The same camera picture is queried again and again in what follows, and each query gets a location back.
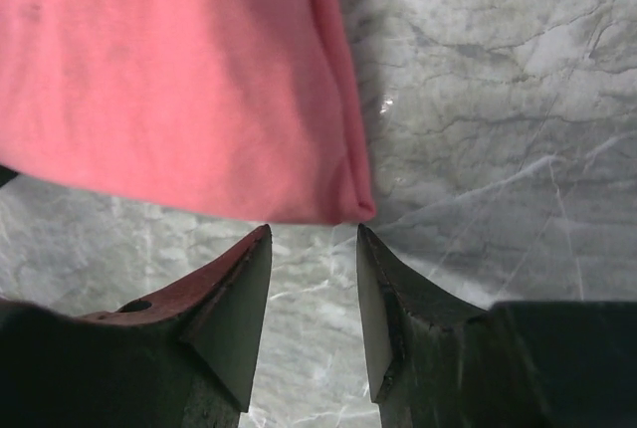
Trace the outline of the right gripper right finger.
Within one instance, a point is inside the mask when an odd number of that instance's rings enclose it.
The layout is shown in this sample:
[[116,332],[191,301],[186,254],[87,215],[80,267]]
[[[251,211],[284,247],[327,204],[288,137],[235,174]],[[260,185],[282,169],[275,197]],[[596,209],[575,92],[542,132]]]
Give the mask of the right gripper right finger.
[[366,226],[356,272],[371,400],[385,427],[632,427],[632,302],[473,306]]

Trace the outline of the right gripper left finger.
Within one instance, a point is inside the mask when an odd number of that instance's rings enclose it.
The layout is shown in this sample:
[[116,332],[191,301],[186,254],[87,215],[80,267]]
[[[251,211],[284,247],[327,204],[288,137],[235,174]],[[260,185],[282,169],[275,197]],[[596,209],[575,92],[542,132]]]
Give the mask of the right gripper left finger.
[[5,427],[234,427],[250,405],[272,232],[114,312],[1,304]]

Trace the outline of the salmon pink t-shirt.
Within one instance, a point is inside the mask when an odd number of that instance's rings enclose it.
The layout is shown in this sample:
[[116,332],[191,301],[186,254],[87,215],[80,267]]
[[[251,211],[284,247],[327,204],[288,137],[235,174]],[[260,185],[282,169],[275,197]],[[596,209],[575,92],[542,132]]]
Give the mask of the salmon pink t-shirt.
[[247,221],[375,213],[338,0],[1,0],[1,162]]

